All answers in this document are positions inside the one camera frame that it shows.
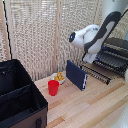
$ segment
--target red cup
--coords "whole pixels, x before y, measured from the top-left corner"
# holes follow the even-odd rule
[[[48,90],[51,96],[55,96],[58,92],[59,82],[56,80],[50,80],[48,82]]]

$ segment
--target black storage bin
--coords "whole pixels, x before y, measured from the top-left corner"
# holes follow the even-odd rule
[[[48,102],[19,60],[0,63],[0,128],[45,128]]]

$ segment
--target bamboo blind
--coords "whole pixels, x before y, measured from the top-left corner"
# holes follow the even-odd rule
[[[83,53],[71,46],[70,34],[94,22],[96,0],[64,0],[59,45],[58,71],[66,68],[67,60],[77,63]]]
[[[5,40],[3,35],[2,22],[0,18],[0,62],[7,60],[7,53],[5,49]]]
[[[56,0],[10,0],[16,59],[32,79],[52,73]]]
[[[102,21],[102,1],[103,0],[99,0],[97,7],[98,8],[97,14],[95,17],[95,23],[98,25],[101,25],[101,21]],[[128,13],[126,13],[124,17],[119,21],[113,32],[110,34],[109,38],[115,37],[119,39],[124,39],[127,30],[128,30]]]
[[[5,32],[4,32],[4,25],[5,25],[5,17],[3,11],[3,3],[0,1],[0,62],[5,61],[8,59],[7,51],[6,51],[6,39],[5,39]]]

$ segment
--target blue book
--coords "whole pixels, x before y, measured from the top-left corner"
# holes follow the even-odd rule
[[[85,89],[87,73],[70,60],[67,60],[66,77],[81,91]]]

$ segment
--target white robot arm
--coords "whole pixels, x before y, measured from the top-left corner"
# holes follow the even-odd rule
[[[104,41],[120,21],[128,0],[103,0],[101,26],[89,25],[70,35],[69,42],[86,52],[83,61],[92,63]]]

